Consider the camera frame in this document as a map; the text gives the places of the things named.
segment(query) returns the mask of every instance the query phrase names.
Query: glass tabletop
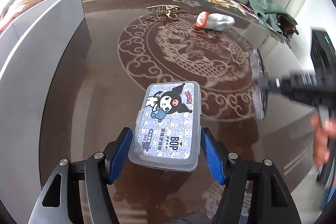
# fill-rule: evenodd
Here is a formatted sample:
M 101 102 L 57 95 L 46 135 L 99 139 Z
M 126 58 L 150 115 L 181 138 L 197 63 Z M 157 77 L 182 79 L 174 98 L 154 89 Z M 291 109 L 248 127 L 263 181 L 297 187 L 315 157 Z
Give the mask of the glass tabletop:
M 253 48 L 259 48 L 270 77 L 301 71 L 296 57 L 280 35 L 252 15 L 198 3 L 83 2 L 85 20 L 63 54 L 44 109 L 41 183 L 59 159 L 87 159 L 116 140 L 123 127 L 134 129 L 149 84 L 194 80 L 201 87 L 201 126 L 246 160 L 271 159 L 298 210 L 318 212 L 323 189 L 315 185 L 312 169 L 315 110 L 271 94 L 266 118 L 256 120 L 252 103 Z M 172 21 L 146 9 L 152 5 L 182 9 Z M 204 10 L 230 15 L 235 24 L 224 32 L 196 30 L 193 24 Z M 306 187 L 315 190 L 305 193 Z M 108 188 L 120 223 L 211 223 L 224 189 L 211 177 L 202 152 L 192 173 L 149 169 L 126 159 L 120 178 Z M 250 193 L 247 184 L 242 216 Z M 84 183 L 81 197 L 90 223 Z M 302 203 L 312 197 L 314 204 Z

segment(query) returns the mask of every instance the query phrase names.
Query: white glove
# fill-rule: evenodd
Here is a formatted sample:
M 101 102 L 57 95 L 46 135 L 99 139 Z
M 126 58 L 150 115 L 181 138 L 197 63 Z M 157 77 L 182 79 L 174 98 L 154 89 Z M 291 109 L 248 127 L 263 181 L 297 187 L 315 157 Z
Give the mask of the white glove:
M 201 12 L 196 20 L 196 27 L 223 31 L 235 23 L 235 19 L 221 14 L 209 14 Z

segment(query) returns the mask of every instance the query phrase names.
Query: table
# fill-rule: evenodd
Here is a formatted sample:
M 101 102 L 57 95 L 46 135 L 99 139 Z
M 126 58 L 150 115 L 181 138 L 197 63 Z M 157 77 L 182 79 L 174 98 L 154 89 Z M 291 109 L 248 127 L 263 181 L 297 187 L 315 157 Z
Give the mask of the table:
M 162 4 L 179 5 L 179 20 L 146 9 Z M 257 121 L 251 98 L 254 47 L 260 48 L 270 76 L 301 69 L 279 35 L 201 0 L 84 0 L 83 8 L 86 20 L 63 54 L 44 109 L 42 184 L 60 159 L 86 159 L 123 127 L 134 129 L 149 84 L 195 80 L 201 86 L 201 126 L 247 160 L 272 159 L 290 191 L 298 189 L 313 166 L 309 121 L 314 109 L 270 95 L 266 119 Z M 221 33 L 194 29 L 204 10 L 230 15 L 235 24 Z M 193 173 L 149 169 L 127 159 L 109 186 L 120 223 L 210 223 L 222 191 L 202 152 Z M 89 223 L 83 185 L 81 196 Z

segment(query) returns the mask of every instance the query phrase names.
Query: silver bolt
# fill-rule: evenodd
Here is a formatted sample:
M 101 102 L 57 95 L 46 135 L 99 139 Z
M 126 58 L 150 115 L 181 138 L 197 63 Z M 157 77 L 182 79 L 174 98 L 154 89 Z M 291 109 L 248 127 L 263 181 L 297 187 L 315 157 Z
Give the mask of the silver bolt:
M 265 160 L 264 160 L 264 164 L 267 165 L 267 166 L 271 166 L 273 163 L 272 163 L 271 160 L 269 160 L 269 159 L 265 159 Z
M 104 157 L 103 152 L 97 152 L 97 153 L 95 153 L 95 155 L 94 155 L 94 158 L 95 158 L 95 159 L 101 159 L 102 157 Z
M 67 159 L 62 159 L 62 160 L 59 162 L 59 164 L 60 164 L 61 166 L 67 165 L 67 164 L 68 164 L 68 160 L 67 160 Z
M 231 153 L 229 153 L 229 158 L 235 160 L 235 159 L 238 158 L 238 155 L 237 155 L 237 153 L 231 152 Z

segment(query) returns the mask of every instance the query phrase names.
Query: blue gripper pad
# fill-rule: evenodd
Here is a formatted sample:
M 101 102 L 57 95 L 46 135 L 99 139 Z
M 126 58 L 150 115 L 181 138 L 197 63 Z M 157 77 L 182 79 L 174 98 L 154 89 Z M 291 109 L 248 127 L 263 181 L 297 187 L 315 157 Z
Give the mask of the blue gripper pad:
M 225 176 L 223 173 L 223 165 L 216 148 L 213 146 L 209 136 L 201 130 L 201 147 L 207 159 L 208 167 L 212 177 L 218 181 L 220 185 L 224 184 Z
M 125 159 L 128 154 L 129 147 L 131 146 L 133 138 L 132 130 L 128 130 L 125 134 L 124 139 L 119 144 L 111 162 L 110 162 L 110 173 L 108 175 L 108 180 L 114 183 L 116 179 L 119 178 L 121 170 L 123 168 Z

